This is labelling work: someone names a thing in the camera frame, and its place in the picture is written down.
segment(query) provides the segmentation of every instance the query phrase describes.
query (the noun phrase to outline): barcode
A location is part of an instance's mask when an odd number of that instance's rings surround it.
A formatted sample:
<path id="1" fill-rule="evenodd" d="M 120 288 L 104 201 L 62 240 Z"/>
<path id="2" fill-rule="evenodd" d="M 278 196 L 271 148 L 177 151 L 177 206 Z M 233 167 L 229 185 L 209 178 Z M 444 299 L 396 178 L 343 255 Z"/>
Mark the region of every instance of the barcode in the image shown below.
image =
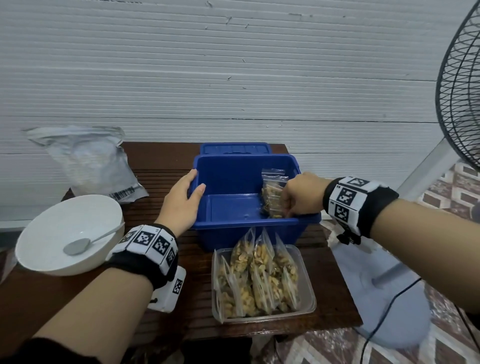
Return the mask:
<path id="1" fill-rule="evenodd" d="M 121 191 L 118 191 L 118 192 L 114 192 L 112 194 L 109 194 L 109 196 L 111 198 L 113 198 L 114 200 L 117 200 L 117 201 L 120 201 L 128 196 L 130 196 L 131 194 L 133 194 L 135 192 L 135 189 L 133 187 L 129 187 L 125 190 L 121 190 Z"/>

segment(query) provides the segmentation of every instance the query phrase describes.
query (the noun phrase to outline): forearm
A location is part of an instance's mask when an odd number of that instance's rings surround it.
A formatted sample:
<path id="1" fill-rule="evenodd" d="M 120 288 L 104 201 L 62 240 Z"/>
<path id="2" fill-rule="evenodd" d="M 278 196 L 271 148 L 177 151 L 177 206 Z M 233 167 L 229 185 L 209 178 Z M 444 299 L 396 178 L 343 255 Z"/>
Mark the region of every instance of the forearm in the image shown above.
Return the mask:
<path id="1" fill-rule="evenodd" d="M 35 337 L 52 339 L 103 364 L 120 363 L 153 287 L 141 275 L 109 268 L 50 319 Z"/>
<path id="2" fill-rule="evenodd" d="M 398 199 L 375 220 L 371 238 L 471 313 L 480 312 L 480 225 Z"/>

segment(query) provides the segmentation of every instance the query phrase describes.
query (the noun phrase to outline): tiled floor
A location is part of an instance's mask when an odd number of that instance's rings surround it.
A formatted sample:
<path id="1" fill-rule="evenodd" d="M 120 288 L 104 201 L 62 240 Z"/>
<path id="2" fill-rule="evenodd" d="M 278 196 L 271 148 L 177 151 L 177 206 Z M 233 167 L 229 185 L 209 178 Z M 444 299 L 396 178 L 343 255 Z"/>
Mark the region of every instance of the tiled floor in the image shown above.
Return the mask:
<path id="1" fill-rule="evenodd" d="M 470 208 L 480 200 L 480 175 L 464 163 L 457 163 L 422 194 L 419 203 L 470 219 Z M 455 306 L 432 287 L 425 285 L 430 301 L 432 325 L 428 337 L 409 350 L 367 346 L 364 363 L 370 364 L 471 364 L 480 363 L 468 331 Z M 480 332 L 472 327 L 477 340 Z M 360 362 L 365 339 L 353 329 L 307 332 L 292 342 L 266 345 L 259 362 L 269 364 L 350 364 Z"/>

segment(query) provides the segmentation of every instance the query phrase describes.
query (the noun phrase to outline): blue storage container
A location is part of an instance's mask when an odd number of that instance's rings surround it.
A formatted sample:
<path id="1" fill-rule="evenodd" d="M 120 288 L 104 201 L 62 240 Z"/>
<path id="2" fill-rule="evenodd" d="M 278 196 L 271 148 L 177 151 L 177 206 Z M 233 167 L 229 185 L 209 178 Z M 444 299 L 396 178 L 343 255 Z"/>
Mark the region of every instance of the blue storage container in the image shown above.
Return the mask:
<path id="1" fill-rule="evenodd" d="M 285 244 L 295 244 L 308 224 L 320 222 L 320 214 L 299 218 L 268 218 L 261 214 L 262 169 L 285 170 L 289 179 L 300 174 L 290 154 L 272 154 L 267 143 L 203 144 L 193 167 L 198 170 L 191 191 L 205 183 L 193 229 L 203 249 L 231 248 L 251 226 L 257 235 L 265 226 L 272 243 L 277 232 Z"/>

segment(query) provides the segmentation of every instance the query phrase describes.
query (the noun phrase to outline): fan grille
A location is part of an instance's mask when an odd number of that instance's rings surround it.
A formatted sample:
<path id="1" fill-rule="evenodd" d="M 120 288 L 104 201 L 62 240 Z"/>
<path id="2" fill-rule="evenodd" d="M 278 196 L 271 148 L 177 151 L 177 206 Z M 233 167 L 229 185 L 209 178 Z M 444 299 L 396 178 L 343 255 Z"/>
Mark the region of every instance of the fan grille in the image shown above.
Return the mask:
<path id="1" fill-rule="evenodd" d="M 435 105 L 450 145 L 480 170 L 480 0 L 467 15 L 442 62 Z"/>

